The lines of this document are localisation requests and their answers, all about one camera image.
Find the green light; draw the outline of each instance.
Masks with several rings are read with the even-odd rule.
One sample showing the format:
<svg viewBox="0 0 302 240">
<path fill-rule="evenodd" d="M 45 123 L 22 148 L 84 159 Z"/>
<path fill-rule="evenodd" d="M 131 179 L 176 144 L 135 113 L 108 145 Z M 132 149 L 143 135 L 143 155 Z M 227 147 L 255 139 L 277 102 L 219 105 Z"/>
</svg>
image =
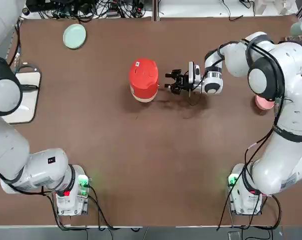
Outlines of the green light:
<svg viewBox="0 0 302 240">
<path fill-rule="evenodd" d="M 228 182 L 229 182 L 229 184 L 230 185 L 233 185 L 233 184 L 235 184 L 235 181 L 237 180 L 237 178 L 238 178 L 238 175 L 239 174 L 231 174 L 229 177 L 228 177 Z"/>
</svg>

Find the wire bundle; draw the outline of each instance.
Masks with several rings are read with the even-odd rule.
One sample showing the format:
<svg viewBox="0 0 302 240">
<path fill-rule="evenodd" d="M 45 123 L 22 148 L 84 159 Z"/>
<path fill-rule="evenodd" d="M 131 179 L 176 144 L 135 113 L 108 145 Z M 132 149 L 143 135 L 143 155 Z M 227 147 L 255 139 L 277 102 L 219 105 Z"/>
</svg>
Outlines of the wire bundle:
<svg viewBox="0 0 302 240">
<path fill-rule="evenodd" d="M 225 4 L 224 0 L 221 0 L 221 1 L 222 1 L 223 5 L 227 8 L 228 12 L 229 12 L 229 21 L 230 22 L 238 20 L 238 19 L 240 19 L 240 18 L 243 17 L 243 15 L 241 15 L 241 16 L 238 16 L 238 17 L 235 17 L 235 18 L 231 18 L 231 11 L 230 11 L 229 7 Z M 252 9 L 253 9 L 253 16 L 255 16 L 255 10 L 254 10 L 255 5 L 254 5 L 254 1 L 253 0 L 239 0 L 239 2 L 243 6 L 245 6 L 247 9 L 249 9 L 249 8 L 251 8 L 251 6 L 253 6 L 252 7 Z"/>
<path fill-rule="evenodd" d="M 96 5 L 90 5 L 90 12 L 83 14 L 73 4 L 64 4 L 58 9 L 51 11 L 40 11 L 41 19 L 76 19 L 80 23 L 90 22 L 92 19 L 104 17 L 108 11 L 115 10 L 121 18 L 142 18 L 145 11 L 138 10 L 138 6 L 127 4 L 124 0 L 99 0 Z"/>
</svg>

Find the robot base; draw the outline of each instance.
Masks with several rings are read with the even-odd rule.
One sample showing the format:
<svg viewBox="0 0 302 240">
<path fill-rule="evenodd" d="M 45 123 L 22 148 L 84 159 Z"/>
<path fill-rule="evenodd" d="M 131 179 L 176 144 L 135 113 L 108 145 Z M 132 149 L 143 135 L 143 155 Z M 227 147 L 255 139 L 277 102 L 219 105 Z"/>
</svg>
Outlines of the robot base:
<svg viewBox="0 0 302 240">
<path fill-rule="evenodd" d="M 227 193 L 232 189 L 238 176 L 240 175 L 244 164 L 237 164 L 227 179 Z M 258 215 L 262 203 L 262 194 L 260 196 L 250 193 L 243 184 L 242 176 L 236 182 L 229 198 L 229 210 L 232 215 Z"/>
<path fill-rule="evenodd" d="M 79 165 L 73 165 L 75 170 L 75 183 L 71 191 L 65 196 L 56 194 L 58 213 L 60 216 L 80 216 L 88 214 L 89 188 L 83 187 L 89 184 L 89 178 Z"/>
</svg>

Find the gray floor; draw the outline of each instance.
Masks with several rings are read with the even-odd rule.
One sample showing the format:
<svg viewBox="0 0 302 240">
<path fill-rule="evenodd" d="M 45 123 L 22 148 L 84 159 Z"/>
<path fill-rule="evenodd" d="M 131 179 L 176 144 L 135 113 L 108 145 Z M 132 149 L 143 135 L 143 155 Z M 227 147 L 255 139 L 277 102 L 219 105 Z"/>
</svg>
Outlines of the gray floor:
<svg viewBox="0 0 302 240">
<path fill-rule="evenodd" d="M 112 231 L 114 240 L 143 240 L 146 227 L 139 232 L 132 232 L 129 228 Z M 267 238 L 265 230 L 250 228 L 243 233 L 247 237 Z M 57 227 L 43 228 L 0 228 L 0 240 L 86 240 L 85 231 L 61 231 Z M 109 231 L 98 231 L 93 228 L 88 230 L 88 240 L 111 240 Z M 232 228 L 175 228 L 175 227 L 149 227 L 144 240 L 240 240 L 240 232 Z M 302 240 L 302 227 L 279 227 L 273 231 L 274 240 Z"/>
</svg>

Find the white stand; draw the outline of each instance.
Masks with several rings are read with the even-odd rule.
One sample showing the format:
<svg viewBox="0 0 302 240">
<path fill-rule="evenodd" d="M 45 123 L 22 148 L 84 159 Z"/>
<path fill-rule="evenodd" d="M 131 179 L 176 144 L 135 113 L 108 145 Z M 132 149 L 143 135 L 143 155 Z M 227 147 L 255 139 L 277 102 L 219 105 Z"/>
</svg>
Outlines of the white stand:
<svg viewBox="0 0 302 240">
<path fill-rule="evenodd" d="M 69 195 L 58 196 L 56 194 L 57 207 L 60 216 L 80 216 L 87 215 L 88 212 L 88 192 L 82 195 L 81 179 L 79 176 L 85 176 L 83 168 L 79 165 L 73 165 L 75 170 L 75 183 Z"/>
<path fill-rule="evenodd" d="M 20 72 L 16 74 L 16 77 L 21 84 L 40 86 L 41 74 L 39 72 Z M 19 108 L 12 114 L 3 116 L 2 118 L 9 124 L 31 122 L 35 117 L 38 95 L 38 90 L 24 92 L 22 103 Z"/>
</svg>

